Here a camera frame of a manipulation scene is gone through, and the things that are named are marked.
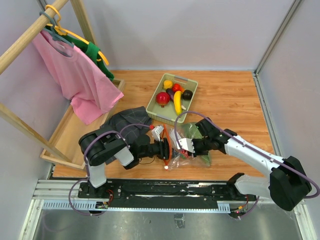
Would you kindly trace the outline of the clear zip top bag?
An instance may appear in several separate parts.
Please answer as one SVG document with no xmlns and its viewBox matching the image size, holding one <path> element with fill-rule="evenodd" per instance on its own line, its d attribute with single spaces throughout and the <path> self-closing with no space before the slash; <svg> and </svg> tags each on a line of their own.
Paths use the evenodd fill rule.
<svg viewBox="0 0 320 240">
<path fill-rule="evenodd" d="M 169 159 L 164 161 L 164 169 L 172 170 L 182 166 L 208 168 L 212 164 L 208 153 L 196 154 L 196 147 L 192 140 L 202 139 L 196 124 L 185 123 L 177 127 L 163 125 L 162 137 L 166 137 L 171 151 Z"/>
</svg>

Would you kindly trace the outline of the red fake apple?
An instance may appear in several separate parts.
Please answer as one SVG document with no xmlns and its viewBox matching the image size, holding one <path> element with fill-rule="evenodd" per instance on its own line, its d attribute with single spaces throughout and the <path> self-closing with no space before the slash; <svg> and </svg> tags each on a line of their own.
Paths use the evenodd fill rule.
<svg viewBox="0 0 320 240">
<path fill-rule="evenodd" d="M 160 105 L 162 108 L 164 108 L 171 100 L 171 97 L 166 92 L 159 92 L 156 97 L 155 101 L 158 105 Z"/>
</svg>

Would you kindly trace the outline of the dark fake avocado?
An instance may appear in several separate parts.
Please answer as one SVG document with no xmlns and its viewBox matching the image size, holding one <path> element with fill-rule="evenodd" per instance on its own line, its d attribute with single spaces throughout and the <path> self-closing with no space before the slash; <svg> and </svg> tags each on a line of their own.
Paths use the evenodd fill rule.
<svg viewBox="0 0 320 240">
<path fill-rule="evenodd" d="M 182 98 L 184 100 L 190 101 L 192 97 L 193 97 L 193 92 L 191 90 L 185 89 L 182 94 Z"/>
</svg>

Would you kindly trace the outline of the yellow fake banana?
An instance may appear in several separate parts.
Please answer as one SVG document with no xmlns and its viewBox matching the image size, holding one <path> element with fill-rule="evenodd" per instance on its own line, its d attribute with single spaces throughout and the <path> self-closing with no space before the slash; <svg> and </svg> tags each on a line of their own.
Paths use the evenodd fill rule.
<svg viewBox="0 0 320 240">
<path fill-rule="evenodd" d="M 177 115 L 182 113 L 182 92 L 176 91 L 173 96 L 173 104 Z"/>
</svg>

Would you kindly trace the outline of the purple fake eggplant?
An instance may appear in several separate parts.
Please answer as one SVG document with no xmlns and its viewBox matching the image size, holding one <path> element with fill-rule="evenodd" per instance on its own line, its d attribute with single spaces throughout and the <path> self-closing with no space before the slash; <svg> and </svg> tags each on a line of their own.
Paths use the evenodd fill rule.
<svg viewBox="0 0 320 240">
<path fill-rule="evenodd" d="M 172 90 L 171 88 L 169 88 L 169 89 L 166 90 L 166 93 L 169 94 L 169 96 L 170 96 L 170 101 L 171 101 L 171 102 L 174 102 L 174 94 L 175 94 L 175 93 L 173 92 L 173 90 Z M 182 105 L 182 104 L 181 104 L 181 108 L 182 108 L 182 110 L 185 110 L 185 111 L 187 110 L 187 108 L 186 108 L 184 105 Z"/>
</svg>

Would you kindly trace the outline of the yellow fake orange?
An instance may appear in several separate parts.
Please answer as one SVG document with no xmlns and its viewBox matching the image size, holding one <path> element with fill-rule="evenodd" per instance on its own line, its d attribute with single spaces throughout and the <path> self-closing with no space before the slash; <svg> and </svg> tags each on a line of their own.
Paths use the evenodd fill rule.
<svg viewBox="0 0 320 240">
<path fill-rule="evenodd" d="M 173 87 L 174 83 L 171 80 L 165 80 L 163 82 L 163 89 L 167 90 L 167 89 L 171 89 Z"/>
</svg>

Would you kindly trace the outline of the orange fake peach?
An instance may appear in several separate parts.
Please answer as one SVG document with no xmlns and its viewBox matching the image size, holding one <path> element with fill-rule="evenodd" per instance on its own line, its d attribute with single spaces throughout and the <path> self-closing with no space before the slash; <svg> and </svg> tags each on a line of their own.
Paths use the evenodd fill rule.
<svg viewBox="0 0 320 240">
<path fill-rule="evenodd" d="M 182 159 L 184 159 L 184 160 L 189 159 L 189 158 L 190 158 L 189 152 L 188 152 L 188 151 L 181 151 L 181 152 L 180 152 L 180 157 L 181 157 Z"/>
</svg>

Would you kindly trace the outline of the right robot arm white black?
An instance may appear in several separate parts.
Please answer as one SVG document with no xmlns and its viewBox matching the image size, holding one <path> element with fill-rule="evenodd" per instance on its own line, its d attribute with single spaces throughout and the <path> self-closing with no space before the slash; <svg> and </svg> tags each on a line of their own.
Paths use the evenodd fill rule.
<svg viewBox="0 0 320 240">
<path fill-rule="evenodd" d="M 220 151 L 244 161 L 263 174 L 262 177 L 253 177 L 237 173 L 230 178 L 226 188 L 230 199 L 255 195 L 269 198 L 281 209 L 291 211 L 311 192 L 311 183 L 296 157 L 284 158 L 268 153 L 229 129 L 219 130 L 207 119 L 202 119 L 195 126 L 202 135 L 202 138 L 192 140 L 191 152 L 195 156 L 206 155 L 211 150 Z"/>
</svg>

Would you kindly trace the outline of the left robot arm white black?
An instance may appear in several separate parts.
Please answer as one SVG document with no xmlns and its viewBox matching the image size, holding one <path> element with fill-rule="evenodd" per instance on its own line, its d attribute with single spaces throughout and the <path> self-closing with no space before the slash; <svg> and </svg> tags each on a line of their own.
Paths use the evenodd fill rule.
<svg viewBox="0 0 320 240">
<path fill-rule="evenodd" d="M 148 135 L 142 134 L 129 144 L 122 132 L 129 127 L 137 126 L 151 130 L 154 143 L 150 143 Z M 128 170 L 137 166 L 140 159 L 145 157 L 157 157 L 168 163 L 174 156 L 170 135 L 161 125 L 129 124 L 120 132 L 106 125 L 83 135 L 78 144 L 83 153 L 87 181 L 90 183 L 89 191 L 96 198 L 101 198 L 107 193 L 105 165 L 114 160 L 118 160 Z"/>
</svg>

